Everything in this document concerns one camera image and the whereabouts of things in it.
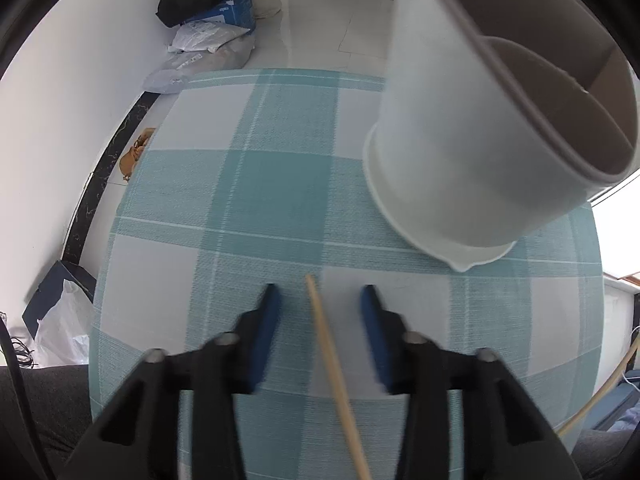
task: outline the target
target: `blue box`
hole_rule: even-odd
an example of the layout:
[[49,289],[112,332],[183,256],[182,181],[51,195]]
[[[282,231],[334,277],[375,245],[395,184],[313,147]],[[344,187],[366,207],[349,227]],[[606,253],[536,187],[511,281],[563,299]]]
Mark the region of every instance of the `blue box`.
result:
[[255,28],[254,4],[251,0],[223,0],[213,9],[196,14],[186,22],[195,20],[228,23],[229,25],[248,28],[253,32]]

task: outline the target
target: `checkered tablecloth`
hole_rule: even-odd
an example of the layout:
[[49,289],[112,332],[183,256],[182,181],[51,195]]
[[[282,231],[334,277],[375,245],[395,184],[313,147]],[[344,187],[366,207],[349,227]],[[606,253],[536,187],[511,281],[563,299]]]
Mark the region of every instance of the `checkered tablecloth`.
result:
[[[199,347],[275,282],[284,310],[268,374],[258,394],[238,396],[248,478],[356,478],[316,345],[308,272],[321,286],[376,480],[393,477],[405,399],[376,382],[358,313],[367,283],[444,348],[500,352],[553,426],[590,398],[603,323],[590,207],[463,274],[415,250],[377,211],[362,173],[383,83],[338,72],[232,71],[180,94],[111,230],[91,338],[94,415],[143,351]],[[184,395],[180,421],[185,475],[189,400]],[[456,478],[455,395],[451,413]]]

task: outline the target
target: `cup bottom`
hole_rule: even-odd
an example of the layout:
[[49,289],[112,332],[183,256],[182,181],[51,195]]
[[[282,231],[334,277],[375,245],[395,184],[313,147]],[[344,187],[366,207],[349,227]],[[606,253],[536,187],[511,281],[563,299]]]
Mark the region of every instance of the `cup bottom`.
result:
[[373,149],[376,126],[374,124],[367,134],[362,153],[362,167],[374,202],[402,238],[429,256],[445,262],[457,272],[465,272],[473,266],[494,262],[511,250],[515,241],[496,247],[471,247],[460,244],[424,225],[424,222],[407,210],[391,191],[380,170],[376,151]]

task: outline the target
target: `blue gripper pad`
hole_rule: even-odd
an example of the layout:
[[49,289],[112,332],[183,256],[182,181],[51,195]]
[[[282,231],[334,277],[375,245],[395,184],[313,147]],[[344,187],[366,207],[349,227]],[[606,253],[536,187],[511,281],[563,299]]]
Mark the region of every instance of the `blue gripper pad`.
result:
[[281,304],[280,290],[270,283],[258,300],[258,307],[242,314],[236,323],[234,332],[240,336],[240,344],[231,371],[235,393],[253,393],[264,379]]
[[391,395],[408,393],[413,373],[402,341],[406,332],[402,316],[382,307],[373,285],[363,287],[360,311],[378,379]]

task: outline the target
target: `plastic bag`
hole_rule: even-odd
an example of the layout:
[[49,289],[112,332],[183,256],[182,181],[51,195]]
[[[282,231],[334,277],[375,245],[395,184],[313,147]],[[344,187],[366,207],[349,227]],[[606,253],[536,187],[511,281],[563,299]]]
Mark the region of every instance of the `plastic bag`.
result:
[[254,18],[256,20],[275,16],[282,8],[280,0],[252,0],[252,2],[254,3]]
[[254,44],[254,35],[246,34],[225,43],[214,53],[205,50],[176,54],[149,75],[142,87],[148,92],[159,94],[178,93],[203,72],[242,68],[248,61]]
[[89,363],[94,306],[78,285],[65,280],[62,296],[38,322],[33,361],[40,367]]
[[228,43],[249,32],[248,28],[236,27],[228,23],[196,20],[180,26],[175,33],[169,52],[196,52],[208,50],[215,52]]

